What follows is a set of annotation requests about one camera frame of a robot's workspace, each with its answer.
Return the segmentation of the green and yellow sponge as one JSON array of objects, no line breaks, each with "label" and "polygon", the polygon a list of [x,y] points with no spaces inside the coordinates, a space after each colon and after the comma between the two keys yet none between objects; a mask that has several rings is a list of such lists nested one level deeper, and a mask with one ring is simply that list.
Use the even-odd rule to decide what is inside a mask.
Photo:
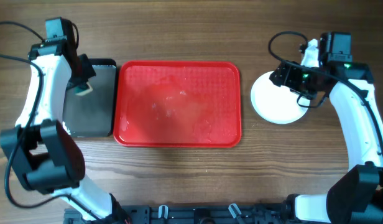
[{"label": "green and yellow sponge", "polygon": [[84,82],[75,87],[74,94],[77,96],[85,96],[93,91],[89,82]]}]

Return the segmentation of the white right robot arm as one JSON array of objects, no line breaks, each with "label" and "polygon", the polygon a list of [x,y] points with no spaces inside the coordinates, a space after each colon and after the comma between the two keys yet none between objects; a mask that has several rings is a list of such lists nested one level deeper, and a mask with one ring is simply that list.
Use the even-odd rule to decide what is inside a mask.
[{"label": "white right robot arm", "polygon": [[282,219],[383,223],[383,123],[368,65],[332,61],[308,68],[283,61],[270,80],[308,99],[325,92],[338,115],[349,159],[349,171],[326,194],[289,195],[282,205]]}]

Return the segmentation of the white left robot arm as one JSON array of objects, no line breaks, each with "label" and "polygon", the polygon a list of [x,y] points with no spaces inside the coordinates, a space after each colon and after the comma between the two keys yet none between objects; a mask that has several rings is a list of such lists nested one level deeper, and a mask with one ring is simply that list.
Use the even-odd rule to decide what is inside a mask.
[{"label": "white left robot arm", "polygon": [[[68,85],[94,73],[87,56],[78,56],[69,40],[44,41],[32,46],[32,75],[21,115],[14,128],[0,133],[7,157],[4,190],[18,208],[37,208],[62,199],[90,223],[129,223],[128,214],[115,197],[99,188],[87,175],[80,148],[62,126]],[[21,186],[48,198],[31,205],[17,202],[9,178],[15,173]]]}]

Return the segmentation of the white plate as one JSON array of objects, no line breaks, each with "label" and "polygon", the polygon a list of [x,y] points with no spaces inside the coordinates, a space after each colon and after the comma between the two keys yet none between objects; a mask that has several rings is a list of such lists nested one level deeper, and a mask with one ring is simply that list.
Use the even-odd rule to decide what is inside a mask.
[{"label": "white plate", "polygon": [[269,79],[273,71],[261,75],[251,88],[251,104],[256,113],[274,124],[290,124],[302,118],[308,108],[297,103],[298,95],[286,86],[278,87]]}]

